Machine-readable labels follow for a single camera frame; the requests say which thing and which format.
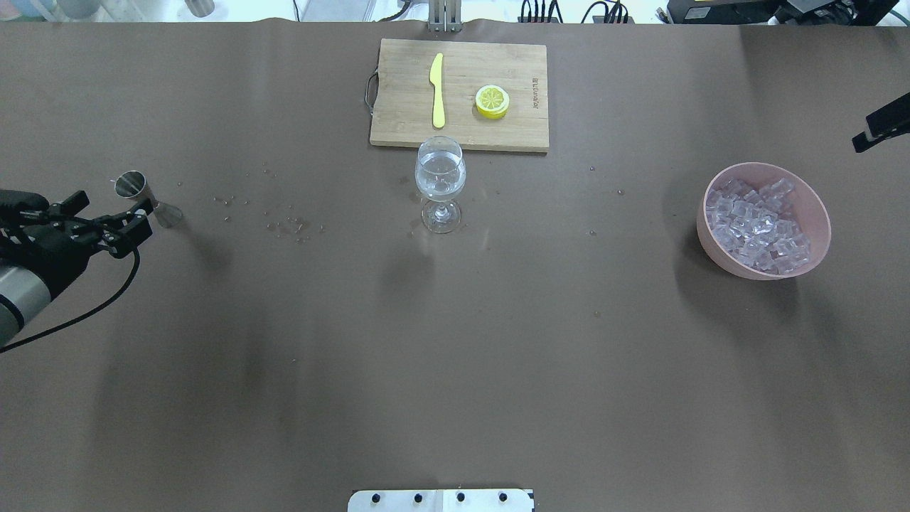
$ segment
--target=lemon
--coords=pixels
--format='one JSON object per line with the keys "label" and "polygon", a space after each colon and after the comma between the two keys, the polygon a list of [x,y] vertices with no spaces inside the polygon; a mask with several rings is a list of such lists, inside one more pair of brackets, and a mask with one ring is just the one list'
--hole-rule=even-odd
{"label": "lemon", "polygon": [[483,86],[474,97],[474,105],[485,118],[499,119],[509,110],[509,93],[499,86]]}

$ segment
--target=cutting board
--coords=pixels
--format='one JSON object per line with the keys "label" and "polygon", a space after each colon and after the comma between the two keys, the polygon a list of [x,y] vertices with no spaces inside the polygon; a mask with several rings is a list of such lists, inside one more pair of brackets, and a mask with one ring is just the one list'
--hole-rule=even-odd
{"label": "cutting board", "polygon": [[[443,54],[446,112],[446,125],[440,129],[433,127],[430,83],[437,53]],[[502,119],[487,119],[474,107],[474,95],[488,84],[509,93],[509,113]],[[416,148],[434,135],[454,138],[465,149],[546,153],[547,47],[383,39],[370,144]]]}

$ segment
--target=ice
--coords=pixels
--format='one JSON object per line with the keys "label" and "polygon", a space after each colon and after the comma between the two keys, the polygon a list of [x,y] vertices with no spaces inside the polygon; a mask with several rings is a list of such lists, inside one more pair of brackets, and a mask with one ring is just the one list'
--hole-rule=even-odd
{"label": "ice", "polygon": [[794,184],[779,179],[759,190],[732,179],[708,192],[708,225],[723,249],[757,271],[785,274],[812,258],[809,238],[793,215]]}

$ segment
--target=pink bowl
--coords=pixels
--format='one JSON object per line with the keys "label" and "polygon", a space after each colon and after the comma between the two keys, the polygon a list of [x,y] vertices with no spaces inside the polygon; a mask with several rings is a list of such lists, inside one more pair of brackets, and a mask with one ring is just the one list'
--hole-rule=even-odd
{"label": "pink bowl", "polygon": [[[731,179],[737,178],[756,189],[774,183],[781,178],[788,178],[794,183],[795,189],[790,192],[787,199],[793,203],[794,217],[799,222],[805,236],[809,237],[809,241],[812,243],[808,263],[788,274],[771,274],[743,265],[721,247],[711,230],[708,229],[708,215],[705,209],[708,192],[715,187],[722,187]],[[803,275],[822,262],[825,254],[828,253],[828,247],[831,246],[831,218],[828,217],[828,210],[824,208],[824,204],[819,199],[818,194],[815,193],[815,190],[812,190],[812,187],[792,172],[760,162],[736,164],[724,169],[715,176],[702,196],[702,204],[699,206],[695,225],[698,228],[698,240],[702,243],[704,251],[708,253],[708,257],[720,265],[722,269],[733,275],[757,281],[773,281]]]}

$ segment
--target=table surface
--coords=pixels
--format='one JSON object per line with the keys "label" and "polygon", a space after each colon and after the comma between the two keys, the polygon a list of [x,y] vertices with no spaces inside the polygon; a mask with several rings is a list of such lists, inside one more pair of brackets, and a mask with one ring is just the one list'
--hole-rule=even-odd
{"label": "table surface", "polygon": [[[548,46],[550,153],[467,153],[451,235],[419,225],[414,150],[368,143],[382,37]],[[910,30],[9,24],[0,47],[3,187],[96,216],[141,169],[186,214],[120,301],[0,356],[3,510],[910,503],[910,137],[850,144],[910,87]],[[817,269],[706,258],[699,198],[741,161],[823,198]],[[267,230],[286,217],[301,243]],[[96,256],[27,332],[128,267]]]}

